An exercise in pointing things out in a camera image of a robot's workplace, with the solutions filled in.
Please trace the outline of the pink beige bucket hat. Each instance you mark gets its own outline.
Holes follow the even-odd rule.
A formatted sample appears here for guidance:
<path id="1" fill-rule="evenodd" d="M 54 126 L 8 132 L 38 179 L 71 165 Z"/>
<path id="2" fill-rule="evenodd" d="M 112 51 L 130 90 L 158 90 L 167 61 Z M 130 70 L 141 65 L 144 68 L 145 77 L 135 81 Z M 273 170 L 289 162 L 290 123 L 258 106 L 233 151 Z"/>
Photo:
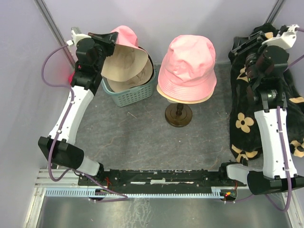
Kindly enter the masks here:
<path id="1" fill-rule="evenodd" d="M 202 99 L 217 84 L 215 60 L 216 51 L 208 38 L 180 35 L 168 47 L 157 85 L 165 94 L 177 99 Z"/>
<path id="2" fill-rule="evenodd" d="M 146 65 L 148 53 L 138 45 L 138 37 L 128 26 L 118 26 L 114 53 L 105 59 L 101 75 L 116 82 L 125 82 L 139 74 Z"/>

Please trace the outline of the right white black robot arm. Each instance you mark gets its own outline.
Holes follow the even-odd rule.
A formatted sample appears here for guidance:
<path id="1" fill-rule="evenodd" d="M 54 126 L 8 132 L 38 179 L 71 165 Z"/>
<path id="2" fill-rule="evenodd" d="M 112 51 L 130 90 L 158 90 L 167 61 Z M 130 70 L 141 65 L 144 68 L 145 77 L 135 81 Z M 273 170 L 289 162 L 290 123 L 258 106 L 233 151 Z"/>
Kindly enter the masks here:
<path id="1" fill-rule="evenodd" d="M 234 162 L 223 163 L 218 181 L 235 180 L 254 195 L 302 188 L 292 157 L 304 154 L 304 99 L 289 70 L 282 36 L 264 32 L 235 37 L 231 62 L 230 149 Z"/>

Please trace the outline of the peach bucket hat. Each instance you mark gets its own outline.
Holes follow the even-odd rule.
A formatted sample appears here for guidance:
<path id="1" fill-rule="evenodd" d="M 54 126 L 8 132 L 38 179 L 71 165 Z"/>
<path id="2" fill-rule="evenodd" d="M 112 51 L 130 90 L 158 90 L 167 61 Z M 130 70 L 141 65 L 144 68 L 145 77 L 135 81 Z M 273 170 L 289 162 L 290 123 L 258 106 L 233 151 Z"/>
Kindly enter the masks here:
<path id="1" fill-rule="evenodd" d="M 209 100 L 213 93 L 214 93 L 214 90 L 212 90 L 206 97 L 202 98 L 202 99 L 197 99 L 197 100 L 193 100 L 193 99 L 189 99 L 189 98 L 182 98 L 182 99 L 177 99 L 177 98 L 174 98 L 174 97 L 171 97 L 167 94 L 165 94 L 162 89 L 160 88 L 159 85 L 156 86 L 156 89 L 157 89 L 157 92 L 162 96 L 164 97 L 169 103 L 172 103 L 172 104 L 177 104 L 177 103 L 182 103 L 182 104 L 199 104 L 199 103 L 203 103 L 207 100 Z"/>

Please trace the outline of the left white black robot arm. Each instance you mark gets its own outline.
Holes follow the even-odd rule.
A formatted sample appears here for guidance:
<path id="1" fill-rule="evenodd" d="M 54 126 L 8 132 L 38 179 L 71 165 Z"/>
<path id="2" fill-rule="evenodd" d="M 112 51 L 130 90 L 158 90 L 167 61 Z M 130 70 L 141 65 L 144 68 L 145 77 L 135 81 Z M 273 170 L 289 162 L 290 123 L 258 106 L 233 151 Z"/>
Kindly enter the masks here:
<path id="1" fill-rule="evenodd" d="M 69 90 L 69 95 L 56 125 L 47 137 L 39 138 L 38 146 L 49 167 L 53 164 L 67 167 L 89 175 L 94 185 L 101 185 L 105 180 L 103 165 L 86 157 L 84 151 L 75 146 L 75 141 L 83 115 L 102 81 L 104 62 L 113 55 L 119 34 L 86 35 L 74 30 L 71 33 L 72 38 L 65 47 L 76 46 L 77 61 L 71 82 L 62 85 Z"/>

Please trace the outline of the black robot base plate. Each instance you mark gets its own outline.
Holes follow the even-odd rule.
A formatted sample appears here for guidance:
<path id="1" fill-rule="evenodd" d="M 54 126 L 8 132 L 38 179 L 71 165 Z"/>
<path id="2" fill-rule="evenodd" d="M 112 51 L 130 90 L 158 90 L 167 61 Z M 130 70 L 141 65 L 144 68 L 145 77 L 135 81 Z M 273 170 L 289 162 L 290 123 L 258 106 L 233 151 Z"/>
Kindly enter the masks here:
<path id="1" fill-rule="evenodd" d="M 211 193 L 211 188 L 246 187 L 222 171 L 208 170 L 108 170 L 93 177 L 118 193 Z"/>

